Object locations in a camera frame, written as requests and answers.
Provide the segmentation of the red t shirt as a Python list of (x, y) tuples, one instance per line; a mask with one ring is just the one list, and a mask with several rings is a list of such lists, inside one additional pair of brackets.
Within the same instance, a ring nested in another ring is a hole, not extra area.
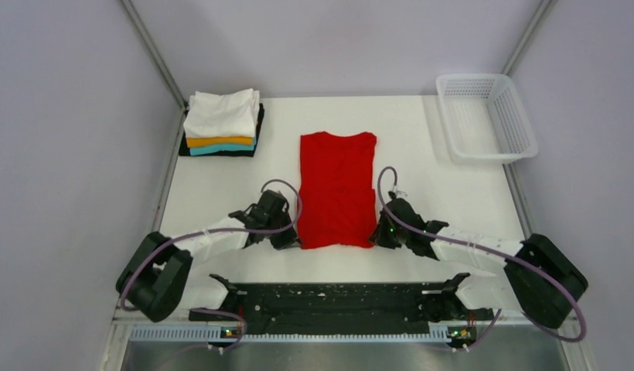
[(332, 245), (371, 248), (377, 226), (372, 186), (377, 136), (337, 136), (326, 131), (300, 138), (302, 249)]

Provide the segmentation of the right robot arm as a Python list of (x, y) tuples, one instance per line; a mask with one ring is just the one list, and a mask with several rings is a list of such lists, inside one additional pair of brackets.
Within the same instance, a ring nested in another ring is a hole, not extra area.
[(370, 239), (381, 247), (406, 247), (418, 257), (461, 265), (460, 279), (442, 298), (452, 318), (476, 309), (502, 309), (557, 329), (571, 314), (582, 317), (578, 301), (588, 281), (544, 235), (510, 240), (468, 232), (444, 221), (426, 221), (406, 199), (394, 197), (382, 204)]

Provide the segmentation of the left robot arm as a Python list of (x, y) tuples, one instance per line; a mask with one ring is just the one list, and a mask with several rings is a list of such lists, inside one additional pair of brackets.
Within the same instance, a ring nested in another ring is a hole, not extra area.
[(274, 194), (271, 200), (261, 197), (204, 230), (177, 237), (159, 231), (147, 234), (117, 280), (120, 309), (138, 311), (152, 322), (178, 309), (207, 309), (223, 320), (232, 317), (237, 299), (226, 281), (207, 276), (194, 283), (192, 270), (263, 240), (278, 250), (295, 244), (298, 236), (288, 207), (287, 200)]

